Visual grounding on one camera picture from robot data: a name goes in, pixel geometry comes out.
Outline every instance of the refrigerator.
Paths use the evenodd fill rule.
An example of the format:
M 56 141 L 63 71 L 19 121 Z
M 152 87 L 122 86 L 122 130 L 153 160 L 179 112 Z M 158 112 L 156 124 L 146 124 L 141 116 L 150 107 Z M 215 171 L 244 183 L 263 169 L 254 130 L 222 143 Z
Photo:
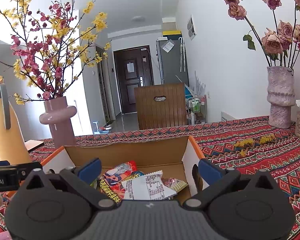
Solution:
M 180 69 L 180 44 L 181 40 L 173 40 L 174 46 L 169 52 L 166 52 L 162 47 L 167 41 L 156 41 L 157 54 L 159 61 L 161 84 L 184 82 L 189 86 L 188 69 L 184 66 L 182 58 L 182 67 Z

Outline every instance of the table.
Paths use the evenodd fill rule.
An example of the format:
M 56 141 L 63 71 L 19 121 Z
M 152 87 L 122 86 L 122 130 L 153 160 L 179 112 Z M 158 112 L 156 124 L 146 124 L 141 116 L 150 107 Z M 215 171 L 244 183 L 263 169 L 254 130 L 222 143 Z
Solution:
M 294 129 L 294 123 L 285 130 L 272 127 L 268 124 L 268 116 L 260 116 L 194 126 L 79 136 L 77 144 L 97 146 L 193 135 L 205 157 L 221 168 L 235 167 L 245 174 L 254 174 L 258 169 L 268 169 L 289 198 L 296 213 L 296 223 L 289 239 L 300 240 L 300 139 L 294 136 Z M 261 136 L 268 134 L 274 134 L 274 141 L 260 145 Z M 242 157 L 238 151 L 234 152 L 233 144 L 247 138 L 253 138 L 255 146 L 248 149 L 246 156 Z M 46 139 L 44 146 L 32 151 L 30 155 L 33 161 L 41 162 L 54 150 L 52 139 Z M 0 232 L 6 230 L 3 221 L 6 207 L 5 201 L 0 208 Z

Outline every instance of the blue gripper pad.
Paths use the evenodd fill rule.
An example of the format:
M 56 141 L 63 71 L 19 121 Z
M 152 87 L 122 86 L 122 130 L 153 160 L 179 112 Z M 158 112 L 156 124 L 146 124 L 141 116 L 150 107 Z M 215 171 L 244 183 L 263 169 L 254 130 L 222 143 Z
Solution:
M 8 161 L 0 161 L 0 166 L 10 166 Z
M 74 174 L 79 177 L 79 179 L 90 185 L 101 173 L 102 166 L 99 158 L 94 158 L 80 168 L 74 170 Z
M 226 174 L 225 170 L 207 159 L 201 159 L 199 161 L 198 171 L 201 178 L 203 178 L 209 185 L 212 185 Z

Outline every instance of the wooden chair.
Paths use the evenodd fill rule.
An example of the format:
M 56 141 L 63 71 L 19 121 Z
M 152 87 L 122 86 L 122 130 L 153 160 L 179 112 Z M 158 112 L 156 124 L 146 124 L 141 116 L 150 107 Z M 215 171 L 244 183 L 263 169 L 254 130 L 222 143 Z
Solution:
M 139 129 L 186 125 L 184 83 L 134 89 Z

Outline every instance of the pink vase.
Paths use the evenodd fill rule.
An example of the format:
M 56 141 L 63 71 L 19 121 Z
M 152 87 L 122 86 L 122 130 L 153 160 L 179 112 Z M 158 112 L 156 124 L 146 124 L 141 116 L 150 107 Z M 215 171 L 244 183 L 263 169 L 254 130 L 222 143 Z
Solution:
M 268 67 L 268 82 L 269 124 L 287 129 L 291 126 L 291 106 L 296 103 L 294 72 L 287 67 Z
M 66 97 L 60 97 L 45 101 L 44 108 L 39 121 L 49 125 L 55 147 L 76 145 L 70 120 L 77 113 L 75 106 L 68 106 Z

